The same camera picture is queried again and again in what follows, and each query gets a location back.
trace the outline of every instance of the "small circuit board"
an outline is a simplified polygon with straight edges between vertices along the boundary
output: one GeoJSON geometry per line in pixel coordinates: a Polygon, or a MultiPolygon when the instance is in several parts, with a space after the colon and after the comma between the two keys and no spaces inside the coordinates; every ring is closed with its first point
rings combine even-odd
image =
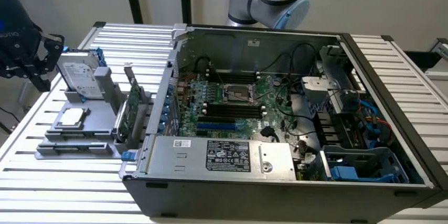
{"type": "Polygon", "coordinates": [[[126,139],[130,137],[131,131],[133,131],[133,125],[137,118],[138,113],[138,105],[141,100],[141,89],[134,81],[134,79],[130,82],[130,90],[127,95],[127,100],[125,101],[125,108],[121,115],[121,121],[118,125],[118,132],[121,137],[126,139]]]}
{"type": "Polygon", "coordinates": [[[286,90],[277,94],[279,90],[275,76],[262,76],[245,84],[210,82],[199,74],[185,74],[177,85],[182,114],[178,136],[270,141],[259,134],[270,126],[281,142],[287,142],[281,124],[287,124],[290,117],[283,116],[275,106],[286,113],[291,113],[291,108],[286,90]]]}

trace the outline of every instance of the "black ram slot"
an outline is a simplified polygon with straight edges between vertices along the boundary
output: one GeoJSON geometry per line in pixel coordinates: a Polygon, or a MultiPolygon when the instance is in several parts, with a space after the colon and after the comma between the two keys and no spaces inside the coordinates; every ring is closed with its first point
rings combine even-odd
{"type": "Polygon", "coordinates": [[[258,106],[209,104],[206,107],[206,117],[209,116],[223,118],[261,118],[261,110],[258,106]]]}
{"type": "Polygon", "coordinates": [[[214,118],[211,116],[199,116],[197,122],[201,123],[234,123],[234,118],[214,118]]]}
{"type": "Polygon", "coordinates": [[[227,83],[227,84],[253,84],[257,81],[254,74],[231,74],[231,73],[210,73],[207,77],[209,82],[227,83]]]}

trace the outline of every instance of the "robotic arm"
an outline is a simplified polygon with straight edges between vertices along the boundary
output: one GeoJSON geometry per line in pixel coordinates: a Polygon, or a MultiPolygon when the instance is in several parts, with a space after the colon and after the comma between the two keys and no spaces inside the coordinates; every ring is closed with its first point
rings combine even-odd
{"type": "Polygon", "coordinates": [[[309,0],[230,0],[226,25],[295,29],[307,9],[309,0]]]}
{"type": "Polygon", "coordinates": [[[0,0],[0,76],[29,78],[39,92],[49,91],[45,76],[54,69],[63,49],[63,37],[45,34],[31,22],[18,0],[0,0]],[[42,43],[47,52],[39,59],[42,43]]]}

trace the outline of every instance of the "white wall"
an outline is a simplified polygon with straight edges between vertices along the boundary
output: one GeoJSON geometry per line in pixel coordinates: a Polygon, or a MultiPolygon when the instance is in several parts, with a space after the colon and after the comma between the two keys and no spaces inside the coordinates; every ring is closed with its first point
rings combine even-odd
{"type": "MultiPolygon", "coordinates": [[[[22,0],[33,21],[70,46],[97,20],[130,23],[127,0],[22,0]]],[[[426,49],[448,37],[448,0],[311,0],[303,30],[391,35],[403,49],[426,49]]],[[[141,0],[149,24],[181,22],[179,0],[141,0]]],[[[191,0],[193,23],[222,25],[227,0],[191,0]]]]}
{"type": "MultiPolygon", "coordinates": [[[[191,0],[193,22],[222,25],[227,0],[191,0]]],[[[181,21],[179,0],[149,0],[145,20],[181,21]]],[[[448,37],[448,0],[311,0],[303,30],[391,35],[405,49],[423,50],[448,37]]]]}
{"type": "Polygon", "coordinates": [[[33,22],[75,47],[95,21],[130,23],[127,0],[19,0],[33,22]]]}

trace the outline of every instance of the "blue ram slot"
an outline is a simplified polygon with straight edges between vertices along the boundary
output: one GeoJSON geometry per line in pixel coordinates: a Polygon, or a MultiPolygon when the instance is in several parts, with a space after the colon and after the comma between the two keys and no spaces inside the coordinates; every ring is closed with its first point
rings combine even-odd
{"type": "Polygon", "coordinates": [[[207,130],[230,130],[235,131],[235,124],[233,123],[198,123],[195,128],[207,130]]]}

